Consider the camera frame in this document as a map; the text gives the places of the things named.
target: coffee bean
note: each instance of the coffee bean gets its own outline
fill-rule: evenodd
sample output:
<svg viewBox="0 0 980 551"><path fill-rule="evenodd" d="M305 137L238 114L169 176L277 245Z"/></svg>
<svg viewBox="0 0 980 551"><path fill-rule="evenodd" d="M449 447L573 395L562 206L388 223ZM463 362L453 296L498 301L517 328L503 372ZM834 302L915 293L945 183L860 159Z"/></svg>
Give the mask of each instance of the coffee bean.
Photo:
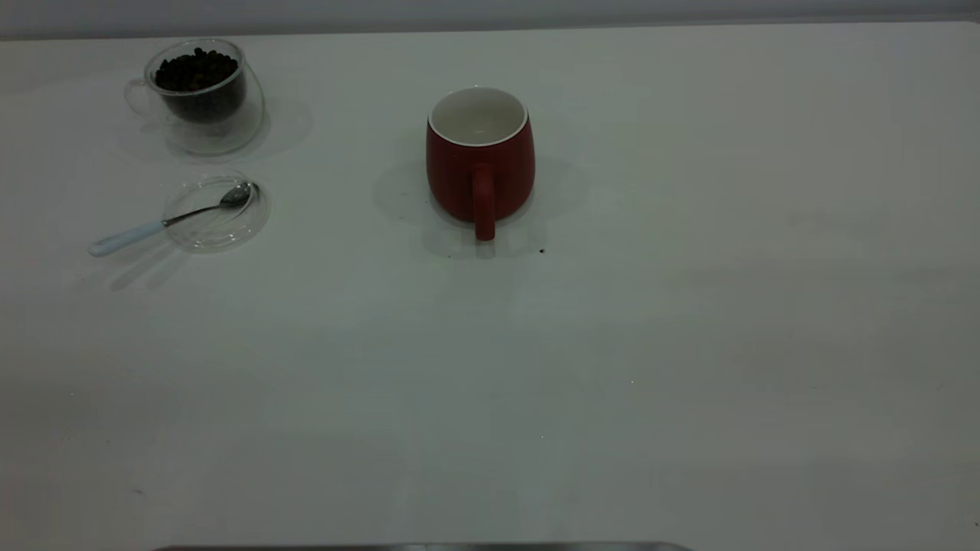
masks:
<svg viewBox="0 0 980 551"><path fill-rule="evenodd" d="M194 55L165 60L154 74L154 83L164 90L194 92L227 80L238 71L238 60L217 50L205 52L194 48ZM238 75L220 88L203 94L164 96L164 101L178 117L200 124L223 121L245 101L245 78Z"/></svg>

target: mug rim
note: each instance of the mug rim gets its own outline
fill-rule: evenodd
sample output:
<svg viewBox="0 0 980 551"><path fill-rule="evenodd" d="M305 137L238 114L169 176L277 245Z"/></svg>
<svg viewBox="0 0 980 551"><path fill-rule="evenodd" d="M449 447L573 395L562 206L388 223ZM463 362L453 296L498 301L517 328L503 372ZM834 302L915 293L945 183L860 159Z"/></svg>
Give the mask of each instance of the mug rim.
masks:
<svg viewBox="0 0 980 551"><path fill-rule="evenodd" d="M523 112L523 118L520 121L520 125L517 126L517 129L514 130L513 132L511 132L510 134L508 134L507 136L501 138L501 139L498 139L496 141L491 141L491 142L488 142L488 143L465 143L465 142L457 141L457 140L455 140L453 138L450 138L450 137L446 136L445 134L443 134L442 132L440 132L439 129L436 128L435 125L432 123L432 114L435 113L436 108L438 108L442 104L442 102L446 101L446 99L448 99L448 98L450 98L452 96L455 96L456 94L460 94L460 93L463 93L463 92L466 92L466 91L469 91L469 90L473 90L474 88L479 88L479 89L482 89L482 90L492 90L492 91L495 91L495 92L500 92L500 93L502 93L502 94L504 94L506 96L510 96L512 99L514 99L514 101L517 102L517 105L520 106L520 110ZM442 96L441 98L439 98L439 101L435 102L435 105L432 106L432 109L429 110L428 125L429 125L429 128L431 128L432 131L435 132L435 134L437 136L439 136L440 138L448 141L449 143L452 143L452 144L455 144L455 145L459 145L461 147L490 147L491 145L499 145L501 143L504 143L505 141L508 141L508 140L512 139L514 136L520 134L520 132L522 130L524 130L524 127L527 126L527 119L528 119L528 116L527 116L527 106L525 106L524 105L524 102L520 101L520 99L518 99L517 96L511 94L507 90L502 90L500 88L495 88L493 86L482 86L480 84L474 84L473 86L467 86L466 88L460 88L459 90L453 90L452 92L449 92L448 94L446 94L446 95Z"/></svg>
<svg viewBox="0 0 980 551"><path fill-rule="evenodd" d="M200 90L192 90L190 92L178 92L175 90L166 90L157 85L157 82L153 78L153 75L150 74L151 68L153 67L155 61L157 61L161 57L167 55L169 52L172 52L177 48L182 48L184 46L188 46L191 44L204 43L204 42L220 42L222 44L229 46L232 50L235 51L235 53L238 56L238 69L236 69L234 73L232 73L231 75L229 75L228 77L226 77L224 80L222 80L217 84L212 84L207 88L201 88ZM221 88L225 84L234 80L237 76L241 75L244 69L245 69L245 52L242 51L242 49L239 48L238 45L235 44L234 42L231 42L230 40L225 40L223 38L191 38L190 40L184 40L182 42L177 42L176 44L168 46L163 50L161 50L159 53L157 53L157 55L150 58L150 61L146 63L146 67L143 69L143 80L150 87L150 89L152 89L153 91L157 92L162 96L186 97L186 96L193 96L198 94L205 94L212 90L217 90L218 88Z"/></svg>

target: glass cup handle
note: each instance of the glass cup handle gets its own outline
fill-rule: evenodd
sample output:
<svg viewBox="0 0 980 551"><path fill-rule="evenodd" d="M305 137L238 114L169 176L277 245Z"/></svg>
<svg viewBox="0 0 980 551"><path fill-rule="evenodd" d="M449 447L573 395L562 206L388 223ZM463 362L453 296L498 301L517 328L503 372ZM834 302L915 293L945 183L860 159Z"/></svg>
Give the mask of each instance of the glass cup handle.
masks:
<svg viewBox="0 0 980 551"><path fill-rule="evenodd" d="M136 88L141 88L143 91L138 94L140 96L137 99ZM149 92L146 90L146 80L142 78L134 78L125 84L125 88L122 90L122 97L125 98L125 102L129 104L129 109L133 110L136 115L139 115L143 119L150 119L150 96Z"/></svg>

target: red mug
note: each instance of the red mug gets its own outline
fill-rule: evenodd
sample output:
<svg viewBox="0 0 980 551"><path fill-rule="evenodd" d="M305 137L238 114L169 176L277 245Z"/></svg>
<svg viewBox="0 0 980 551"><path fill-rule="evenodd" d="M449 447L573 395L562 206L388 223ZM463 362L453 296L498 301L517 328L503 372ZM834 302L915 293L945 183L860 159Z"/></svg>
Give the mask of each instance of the red mug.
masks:
<svg viewBox="0 0 980 551"><path fill-rule="evenodd" d="M527 109L496 88L474 86L442 98L425 139L429 188L454 217L493 239L494 221L512 215L534 185L534 138Z"/></svg>

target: white spoon handle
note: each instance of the white spoon handle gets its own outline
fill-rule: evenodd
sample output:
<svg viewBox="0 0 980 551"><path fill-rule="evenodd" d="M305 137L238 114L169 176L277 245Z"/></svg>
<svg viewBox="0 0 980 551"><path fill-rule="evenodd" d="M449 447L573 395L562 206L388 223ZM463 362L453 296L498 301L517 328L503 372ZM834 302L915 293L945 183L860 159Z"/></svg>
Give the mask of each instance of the white spoon handle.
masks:
<svg viewBox="0 0 980 551"><path fill-rule="evenodd" d="M92 256L106 256L107 254L115 253L116 251L127 245L131 245L136 241L146 239L154 233L159 233L163 229L164 223L159 221L138 225L137 227L128 229L123 233L110 235L101 241L92 243L92 246L88 247L88 254Z"/></svg>

